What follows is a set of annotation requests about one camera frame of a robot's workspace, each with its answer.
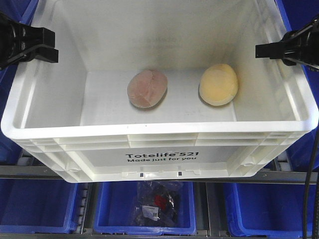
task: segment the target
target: plastic bag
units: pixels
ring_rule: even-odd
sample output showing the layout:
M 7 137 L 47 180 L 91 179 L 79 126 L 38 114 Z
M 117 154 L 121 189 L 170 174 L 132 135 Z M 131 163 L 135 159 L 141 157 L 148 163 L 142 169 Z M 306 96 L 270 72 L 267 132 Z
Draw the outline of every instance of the plastic bag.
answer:
M 137 198 L 132 209 L 131 225 L 175 227 L 182 182 L 138 182 Z

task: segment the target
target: pink ham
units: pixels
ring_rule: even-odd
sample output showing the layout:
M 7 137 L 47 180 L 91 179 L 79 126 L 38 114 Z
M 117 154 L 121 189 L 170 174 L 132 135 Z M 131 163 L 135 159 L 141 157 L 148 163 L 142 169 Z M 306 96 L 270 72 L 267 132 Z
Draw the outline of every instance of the pink ham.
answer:
M 156 105 L 167 90 L 167 77 L 157 70 L 145 70 L 134 76 L 128 85 L 131 103 L 139 108 Z

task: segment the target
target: storage rack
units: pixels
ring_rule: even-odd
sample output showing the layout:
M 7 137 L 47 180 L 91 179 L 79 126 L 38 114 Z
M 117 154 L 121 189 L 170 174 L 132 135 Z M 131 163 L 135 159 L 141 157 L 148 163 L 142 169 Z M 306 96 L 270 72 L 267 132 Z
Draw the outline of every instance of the storage rack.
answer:
M 306 173 L 280 171 L 277 159 L 273 160 L 273 170 L 263 169 L 249 178 L 205 178 L 192 179 L 194 182 L 196 228 L 195 236 L 131 236 L 99 234 L 93 230 L 94 212 L 99 183 L 90 183 L 85 200 L 82 223 L 72 234 L 1 234 L 0 238 L 10 239 L 223 239 L 231 238 L 226 221 L 222 183 L 276 183 L 304 184 Z M 311 184 L 316 183 L 318 173 L 312 173 Z M 14 179 L 61 179 L 46 166 L 0 166 L 0 178 Z

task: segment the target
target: blue storage bin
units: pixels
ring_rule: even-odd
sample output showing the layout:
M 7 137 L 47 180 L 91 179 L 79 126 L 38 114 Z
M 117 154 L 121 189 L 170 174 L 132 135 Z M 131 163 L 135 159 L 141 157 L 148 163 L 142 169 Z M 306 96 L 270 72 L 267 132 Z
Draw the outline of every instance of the blue storage bin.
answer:
M 100 185 L 94 230 L 98 233 L 129 235 L 191 235 L 196 232 L 193 184 L 184 182 L 176 228 L 130 226 L 130 213 L 137 195 L 136 181 L 105 182 Z
M 276 0 L 276 2 L 287 31 L 302 28 L 315 15 L 319 14 L 319 1 L 316 0 Z M 304 72 L 316 103 L 319 105 L 319 72 L 312 72 L 307 67 L 304 67 Z M 287 153 L 295 171 L 306 172 L 308 170 L 315 134 L 316 129 L 305 134 L 288 148 Z M 314 166 L 315 171 L 318 171 L 318 168 L 319 157 L 317 154 Z
M 30 24 L 38 0 L 0 0 L 0 11 L 15 21 Z M 0 120 L 6 105 L 17 66 L 12 65 L 0 71 Z M 0 164 L 15 164 L 21 148 L 0 131 Z
M 312 234 L 315 185 L 308 205 L 308 235 Z M 224 184 L 229 232 L 233 236 L 302 236 L 304 185 Z
M 0 180 L 0 233 L 76 230 L 83 184 L 63 180 Z

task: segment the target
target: red object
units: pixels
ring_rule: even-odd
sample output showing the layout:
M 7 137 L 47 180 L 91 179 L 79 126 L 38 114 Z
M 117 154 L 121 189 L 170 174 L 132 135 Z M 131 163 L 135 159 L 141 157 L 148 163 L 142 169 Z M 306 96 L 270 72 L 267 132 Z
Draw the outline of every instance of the red object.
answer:
M 154 198 L 154 203 L 156 206 L 158 206 L 162 211 L 166 210 L 167 207 L 167 199 L 160 196 L 160 195 L 155 195 Z

